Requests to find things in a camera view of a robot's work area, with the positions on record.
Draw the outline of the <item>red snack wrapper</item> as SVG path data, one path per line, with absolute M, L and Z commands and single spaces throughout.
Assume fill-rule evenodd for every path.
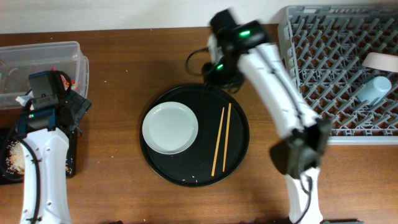
M 51 70 L 51 71 L 56 71 L 56 72 L 58 72 L 58 73 L 60 74 L 60 77 L 61 77 L 61 79 L 62 79 L 64 88 L 65 88 L 66 90 L 68 90 L 69 88 L 70 88 L 71 90 L 75 90 L 75 89 L 76 89 L 75 80 L 72 80 L 65 72 L 60 71 L 60 70 L 56 70 L 54 67 L 52 67 L 50 70 Z

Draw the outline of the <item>rice and shell leftovers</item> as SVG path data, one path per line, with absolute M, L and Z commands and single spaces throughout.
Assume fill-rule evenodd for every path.
M 7 146 L 6 170 L 13 175 L 24 175 L 24 150 L 19 141 L 11 141 Z

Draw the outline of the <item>white dinner plate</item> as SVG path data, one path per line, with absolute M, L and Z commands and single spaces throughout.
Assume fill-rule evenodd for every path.
M 186 105 L 168 101 L 154 106 L 145 115 L 142 135 L 155 152 L 172 155 L 188 149 L 196 140 L 198 120 Z

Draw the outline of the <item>light blue cup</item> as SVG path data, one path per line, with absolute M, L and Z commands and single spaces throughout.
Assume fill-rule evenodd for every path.
M 391 90 L 392 83 L 383 76 L 375 77 L 365 84 L 365 87 L 359 92 L 358 99 L 361 102 L 366 101 L 371 106 L 379 102 Z

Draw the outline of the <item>white small bowl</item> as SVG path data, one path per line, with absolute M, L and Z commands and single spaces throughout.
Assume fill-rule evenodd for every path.
M 376 70 L 398 72 L 397 61 L 398 56 L 371 52 L 364 59 L 362 66 Z

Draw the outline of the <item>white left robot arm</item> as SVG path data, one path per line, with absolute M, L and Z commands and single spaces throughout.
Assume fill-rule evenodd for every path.
M 29 75 L 30 92 L 14 127 L 24 153 L 21 223 L 70 223 L 66 161 L 70 138 L 91 107 L 59 70 Z

